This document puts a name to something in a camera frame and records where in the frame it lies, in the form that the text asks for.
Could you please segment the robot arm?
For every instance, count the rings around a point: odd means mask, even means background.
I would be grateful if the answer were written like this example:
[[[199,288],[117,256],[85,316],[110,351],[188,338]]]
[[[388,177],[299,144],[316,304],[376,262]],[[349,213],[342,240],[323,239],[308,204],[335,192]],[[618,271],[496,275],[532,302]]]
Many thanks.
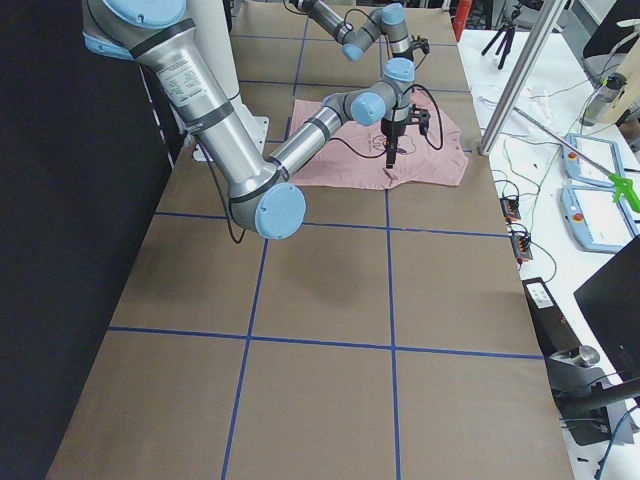
[[[430,45],[426,38],[409,33],[406,12],[399,3],[377,7],[369,13],[361,12],[365,21],[360,27],[348,21],[347,16],[355,8],[340,16],[324,1],[284,1],[284,6],[292,7],[291,12],[306,15],[341,45],[343,55],[352,62],[358,62],[364,53],[385,37],[392,58],[414,60],[414,52],[419,50],[424,56],[429,54]]]
[[[187,132],[202,149],[215,179],[225,179],[221,197],[230,226],[266,239],[285,239],[306,213],[302,191],[291,177],[346,123],[379,124],[386,138],[386,163],[393,166],[397,143],[412,122],[427,115],[410,103],[415,79],[413,39],[402,5],[371,11],[352,26],[322,1],[298,1],[295,10],[313,21],[358,61],[380,37],[391,57],[371,86],[333,94],[271,155],[258,144],[258,125],[242,103],[229,39],[231,10],[221,1],[86,1],[83,36],[93,53],[146,67]]]

